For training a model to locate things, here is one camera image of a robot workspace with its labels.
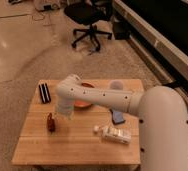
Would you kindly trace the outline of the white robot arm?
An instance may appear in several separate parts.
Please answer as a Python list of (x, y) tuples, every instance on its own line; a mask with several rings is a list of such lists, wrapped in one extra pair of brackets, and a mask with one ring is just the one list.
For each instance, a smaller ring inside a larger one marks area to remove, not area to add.
[(69, 116), (75, 100), (128, 113), (139, 119), (141, 171), (188, 171), (188, 110), (172, 88), (145, 92), (88, 88), (72, 74), (56, 86), (56, 111)]

